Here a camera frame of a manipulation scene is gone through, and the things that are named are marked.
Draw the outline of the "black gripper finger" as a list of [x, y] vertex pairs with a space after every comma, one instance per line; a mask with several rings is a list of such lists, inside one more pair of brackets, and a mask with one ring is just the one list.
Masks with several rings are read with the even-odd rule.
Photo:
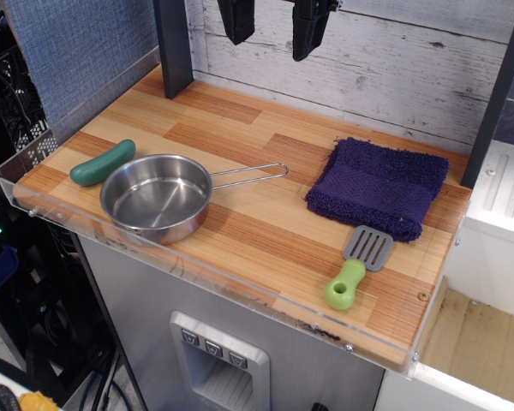
[[331, 11], [326, 0], [297, 0], [292, 10], [293, 59], [300, 62], [321, 45]]
[[254, 34], [254, 0], [218, 0], [226, 36], [234, 45]]

